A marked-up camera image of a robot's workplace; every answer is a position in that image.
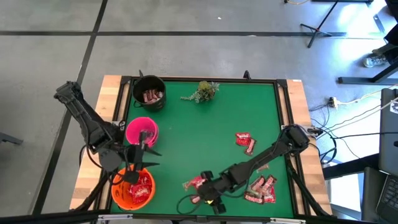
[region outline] gray floor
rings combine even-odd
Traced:
[[[369,37],[379,32],[373,15],[389,30],[396,24],[382,0],[370,7],[339,3],[324,31],[347,32],[345,38],[317,39],[311,49],[306,37],[97,37],[83,92],[93,107],[103,75],[146,74],[168,76],[301,79],[308,105],[324,104],[330,96],[350,101],[384,86],[339,85],[336,78],[371,77],[384,67],[364,68],[361,60],[384,44]],[[1,1],[0,30],[92,30],[101,1]],[[331,3],[301,6],[282,0],[179,1],[109,0],[100,30],[199,30],[300,32],[301,22],[317,26]],[[52,98],[66,80],[76,80],[89,37],[0,36],[0,131],[24,139],[21,146],[0,144],[0,216],[23,215],[44,171],[65,108]],[[355,105],[330,110],[329,125],[377,105],[375,96]],[[321,111],[311,113],[323,122]],[[377,131],[375,114],[335,134]],[[377,151],[377,136],[347,139],[352,151],[366,156]],[[80,128],[72,121],[65,138],[44,212],[68,210],[78,172],[78,151],[83,145]],[[331,141],[318,141],[321,151]],[[338,142],[338,161],[355,159]]]

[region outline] red candy wrapper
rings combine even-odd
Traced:
[[[149,174],[146,173],[140,174],[138,182],[136,184],[132,184],[129,189],[133,203],[145,202],[149,198],[151,192],[152,182]]]
[[[244,153],[245,153],[246,155],[248,155],[248,156],[253,155],[255,143],[256,143],[256,140],[250,139],[250,143],[249,143],[248,147],[246,148],[246,150],[244,151]]]
[[[250,202],[255,202],[255,203],[260,203],[260,204],[264,203],[263,197],[257,197],[254,194],[251,194],[249,192],[244,193],[244,199],[246,199]]]
[[[261,172],[261,171],[263,171],[263,170],[265,170],[265,169],[268,169],[268,168],[269,168],[269,165],[268,165],[268,164],[265,164],[265,165],[263,165],[263,166],[260,166],[260,168],[257,169],[257,173],[259,173],[259,172]]]
[[[250,144],[250,138],[236,138],[236,144],[239,146],[248,146]]]
[[[261,186],[264,184],[266,179],[264,178],[263,175],[261,175],[259,178],[257,178],[251,185],[250,189],[257,191],[258,189],[261,188]]]
[[[189,188],[190,186],[193,186],[195,189],[198,189],[199,186],[201,186],[201,185],[204,183],[205,180],[206,180],[206,179],[203,179],[201,176],[197,176],[197,177],[195,177],[194,179],[192,179],[192,180],[190,180],[190,181],[188,181],[188,182],[183,183],[182,186],[183,186],[183,188],[184,188],[185,190],[188,190],[188,188]]]
[[[191,196],[191,203],[196,204],[200,201],[200,197],[199,196]]]
[[[240,146],[248,146],[250,143],[250,133],[236,133],[236,144]]]
[[[275,203],[276,196],[275,196],[275,189],[274,186],[268,188],[266,194],[264,195],[264,203]]]
[[[236,133],[237,138],[250,138],[250,133]]]
[[[262,192],[262,194],[265,195],[265,194],[266,194],[266,191],[267,191],[270,187],[273,187],[275,183],[276,183],[276,178],[273,177],[272,175],[269,175],[269,176],[267,177],[266,182],[265,182],[264,185],[262,185],[262,187],[261,187],[261,192]]]
[[[141,174],[138,178],[138,184],[152,185],[149,174],[148,173]]]
[[[150,195],[152,187],[150,185],[134,185],[132,186],[132,202],[145,202]]]

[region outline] green table surface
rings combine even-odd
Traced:
[[[196,104],[181,100],[190,96],[198,83],[165,82],[167,102],[155,113],[133,107],[132,99],[127,123],[136,117],[152,118],[159,126],[159,138],[153,150],[162,154],[146,154],[145,162],[158,162],[149,167],[156,183],[154,198],[134,213],[176,215],[177,202],[187,194],[194,194],[191,187],[185,191],[182,184],[211,170],[214,177],[232,164],[249,160],[244,146],[235,143],[237,132],[250,132],[257,140],[254,156],[268,148],[280,133],[277,103],[272,85],[248,83],[221,83],[215,98]],[[250,182],[258,176],[272,174],[277,178],[275,185],[276,203],[259,205],[243,198],[222,197],[227,212],[223,216],[236,217],[281,217],[292,218],[289,185],[283,157],[269,163],[269,169],[254,172]],[[233,195],[241,194],[239,189]],[[181,203],[181,212],[194,207],[188,199]],[[111,213],[131,213],[121,210],[112,202]],[[202,204],[192,215],[214,215],[207,204]]]

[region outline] black clamp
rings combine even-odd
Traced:
[[[248,82],[251,81],[251,77],[250,77],[249,71],[247,71],[247,70],[244,71],[243,78],[245,78]]]

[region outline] floor tile line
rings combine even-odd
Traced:
[[[108,3],[108,0],[102,1],[93,31],[90,32],[90,39],[88,41],[88,45],[87,45],[85,54],[83,56],[83,61],[80,65],[79,74],[76,79],[76,82],[78,82],[79,84],[81,84],[83,82],[83,79],[84,79],[84,76],[86,73],[86,69],[87,69],[87,65],[90,60],[91,53],[93,51],[93,47],[94,47],[94,43],[95,43],[95,39],[96,39],[96,33],[98,32],[98,30],[100,28],[101,21],[102,21],[107,3]],[[51,153],[49,155],[48,163],[45,167],[44,175],[42,176],[41,181],[40,181],[41,184],[37,187],[38,190],[35,195],[36,197],[34,198],[36,200],[34,200],[34,202],[32,202],[31,210],[32,210],[33,215],[39,215],[42,213],[45,199],[49,192],[52,178],[53,178],[55,169],[57,167],[57,162],[61,155],[63,142],[65,141],[71,118],[72,118],[72,115],[69,112],[66,112],[61,120],[60,129],[58,130],[58,135],[54,139],[54,144],[53,144]]]

